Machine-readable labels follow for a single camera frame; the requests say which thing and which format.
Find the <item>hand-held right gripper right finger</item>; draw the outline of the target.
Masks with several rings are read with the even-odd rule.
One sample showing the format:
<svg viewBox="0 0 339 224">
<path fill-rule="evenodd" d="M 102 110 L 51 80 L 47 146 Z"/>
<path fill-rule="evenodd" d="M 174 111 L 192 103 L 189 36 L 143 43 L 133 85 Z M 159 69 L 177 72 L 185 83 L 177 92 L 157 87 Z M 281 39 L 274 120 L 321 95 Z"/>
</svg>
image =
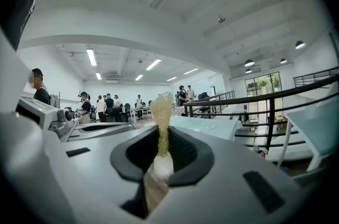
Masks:
<svg viewBox="0 0 339 224">
<path fill-rule="evenodd" d="M 285 172 L 245 146 L 202 132 L 179 128 L 209 145 L 215 161 L 209 173 L 195 185 L 170 188 L 149 215 L 149 224 L 283 224 L 309 198 Z M 284 204 L 268 213 L 243 178 L 258 172 L 275 189 Z"/>
</svg>

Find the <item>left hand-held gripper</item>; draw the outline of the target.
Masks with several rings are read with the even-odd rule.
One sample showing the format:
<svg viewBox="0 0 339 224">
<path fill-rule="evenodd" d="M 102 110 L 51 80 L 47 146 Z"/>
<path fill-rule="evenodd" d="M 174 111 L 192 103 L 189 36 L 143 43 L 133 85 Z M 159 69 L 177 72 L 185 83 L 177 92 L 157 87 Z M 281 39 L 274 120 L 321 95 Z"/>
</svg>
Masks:
<svg viewBox="0 0 339 224">
<path fill-rule="evenodd" d="M 35 121 L 43 130 L 57 134 L 60 141 L 78 141 L 117 135 L 135 129 L 127 122 L 99 122 L 76 125 L 68 109 L 58 109 L 34 98 L 21 96 L 16 112 Z"/>
</svg>

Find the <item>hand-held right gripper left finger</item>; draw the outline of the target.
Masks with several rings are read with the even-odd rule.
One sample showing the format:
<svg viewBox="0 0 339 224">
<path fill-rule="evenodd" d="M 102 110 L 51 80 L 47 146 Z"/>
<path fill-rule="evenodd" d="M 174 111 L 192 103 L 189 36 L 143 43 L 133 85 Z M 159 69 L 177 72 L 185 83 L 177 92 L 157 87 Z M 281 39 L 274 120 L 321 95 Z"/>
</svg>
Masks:
<svg viewBox="0 0 339 224">
<path fill-rule="evenodd" d="M 44 131 L 46 175 L 42 209 L 55 224 L 155 224 L 147 208 L 144 171 L 126 157 L 128 147 L 157 127 L 60 142 Z"/>
</svg>

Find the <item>yellow sponge piece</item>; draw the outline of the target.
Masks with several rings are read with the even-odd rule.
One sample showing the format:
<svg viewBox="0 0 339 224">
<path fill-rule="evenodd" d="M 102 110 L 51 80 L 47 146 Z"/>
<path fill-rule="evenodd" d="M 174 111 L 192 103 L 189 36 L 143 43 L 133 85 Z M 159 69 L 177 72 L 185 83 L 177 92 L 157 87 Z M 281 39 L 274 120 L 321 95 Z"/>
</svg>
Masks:
<svg viewBox="0 0 339 224">
<path fill-rule="evenodd" d="M 153 122 L 159 129 L 158 153 L 144 176 L 146 206 L 148 212 L 153 212 L 161 203 L 169 187 L 168 182 L 174 174 L 173 160 L 169 152 L 169 131 L 173 95 L 170 92 L 159 94 L 151 103 L 150 109 Z"/>
</svg>

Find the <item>row of ceiling tube lights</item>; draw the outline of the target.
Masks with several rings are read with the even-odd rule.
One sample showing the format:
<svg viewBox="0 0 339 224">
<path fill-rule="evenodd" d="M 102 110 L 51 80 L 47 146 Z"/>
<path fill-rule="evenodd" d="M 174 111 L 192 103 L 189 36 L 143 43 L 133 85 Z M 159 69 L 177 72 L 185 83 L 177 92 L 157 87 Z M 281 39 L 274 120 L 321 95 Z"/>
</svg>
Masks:
<svg viewBox="0 0 339 224">
<path fill-rule="evenodd" d="M 131 48 L 87 49 L 86 54 L 96 78 L 107 83 L 165 84 L 199 70 L 189 62 Z"/>
</svg>

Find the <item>black metal railing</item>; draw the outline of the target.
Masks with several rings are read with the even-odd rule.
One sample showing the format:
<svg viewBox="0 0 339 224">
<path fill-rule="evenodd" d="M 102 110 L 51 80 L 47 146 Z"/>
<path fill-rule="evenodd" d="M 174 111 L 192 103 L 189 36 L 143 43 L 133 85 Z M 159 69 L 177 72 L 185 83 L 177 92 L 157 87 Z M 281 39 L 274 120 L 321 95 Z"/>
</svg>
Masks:
<svg viewBox="0 0 339 224">
<path fill-rule="evenodd" d="M 179 114 L 192 118 L 238 120 L 242 128 L 236 130 L 235 140 L 249 149 L 265 147 L 267 160 L 278 162 L 286 139 L 286 115 L 339 98 L 339 74 L 286 91 L 278 90 L 279 84 L 280 75 L 275 73 L 246 81 L 249 97 L 236 98 L 235 91 L 210 96 L 202 93 L 197 100 L 184 104 Z M 284 161 L 312 157 L 303 136 L 292 128 Z"/>
<path fill-rule="evenodd" d="M 314 72 L 311 74 L 297 76 L 297 77 L 294 77 L 293 80 L 294 80 L 295 87 L 302 87 L 305 85 L 318 82 L 323 79 L 330 78 L 337 74 L 339 74 L 339 66 L 326 69 L 326 70 L 321 70 L 321 71 Z"/>
</svg>

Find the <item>light blue topped white table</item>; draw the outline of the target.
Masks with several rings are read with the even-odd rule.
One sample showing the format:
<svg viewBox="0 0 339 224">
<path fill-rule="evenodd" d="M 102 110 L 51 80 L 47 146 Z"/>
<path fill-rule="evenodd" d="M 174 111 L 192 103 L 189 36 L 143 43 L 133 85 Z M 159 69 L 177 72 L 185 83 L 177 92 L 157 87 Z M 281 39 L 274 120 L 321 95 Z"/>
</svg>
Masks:
<svg viewBox="0 0 339 224">
<path fill-rule="evenodd" d="M 301 134 L 313 153 L 307 172 L 317 169 L 321 161 L 333 154 L 339 145 L 339 100 L 289 112 L 286 139 L 277 167 L 280 167 L 289 144 L 291 129 Z"/>
</svg>

